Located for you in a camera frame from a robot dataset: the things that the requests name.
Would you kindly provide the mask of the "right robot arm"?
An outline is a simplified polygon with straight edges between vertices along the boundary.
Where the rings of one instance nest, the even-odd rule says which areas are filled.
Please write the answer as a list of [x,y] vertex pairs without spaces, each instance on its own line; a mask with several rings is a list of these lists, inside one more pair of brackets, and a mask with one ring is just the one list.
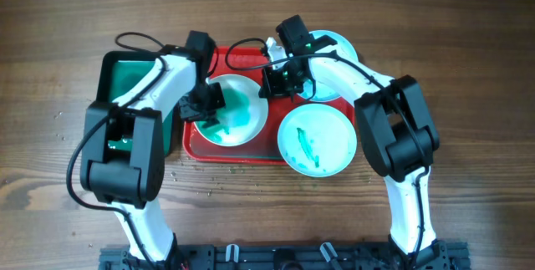
[[263,53],[262,98],[293,97],[305,82],[324,84],[352,104],[364,156],[384,177],[390,201],[390,237],[416,259],[436,239],[431,226],[427,181],[440,137],[416,80],[379,74],[346,54],[333,37],[313,36],[300,16],[276,28]]

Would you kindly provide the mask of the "green cleaning sponge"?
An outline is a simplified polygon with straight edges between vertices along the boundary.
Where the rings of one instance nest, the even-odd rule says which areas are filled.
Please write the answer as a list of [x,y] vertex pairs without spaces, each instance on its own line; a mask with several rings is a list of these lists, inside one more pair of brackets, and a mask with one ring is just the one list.
[[199,122],[199,125],[202,129],[208,129],[208,128],[211,128],[212,126],[219,125],[219,124],[220,124],[220,121],[217,118],[210,118],[206,121]]

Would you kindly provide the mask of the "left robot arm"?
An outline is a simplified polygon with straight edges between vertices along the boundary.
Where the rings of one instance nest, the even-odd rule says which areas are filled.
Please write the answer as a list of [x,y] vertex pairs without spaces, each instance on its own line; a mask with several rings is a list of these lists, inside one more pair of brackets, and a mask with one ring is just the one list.
[[207,82],[216,51],[207,33],[192,31],[183,46],[121,45],[104,56],[97,99],[86,110],[66,178],[70,196],[90,208],[72,185],[79,163],[80,184],[94,193],[96,209],[112,211],[129,239],[127,246],[103,249],[99,268],[190,268],[157,199],[165,174],[163,123],[174,113],[185,122],[217,123],[225,100],[221,86]]

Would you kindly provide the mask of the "white plate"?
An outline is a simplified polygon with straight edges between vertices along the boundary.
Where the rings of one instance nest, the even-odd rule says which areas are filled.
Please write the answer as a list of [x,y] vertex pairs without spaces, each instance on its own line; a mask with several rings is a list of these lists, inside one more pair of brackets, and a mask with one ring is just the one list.
[[224,74],[210,80],[222,88],[225,107],[216,112],[217,123],[194,123],[201,136],[214,145],[232,147],[255,138],[268,118],[268,101],[259,97],[260,85],[239,74]]

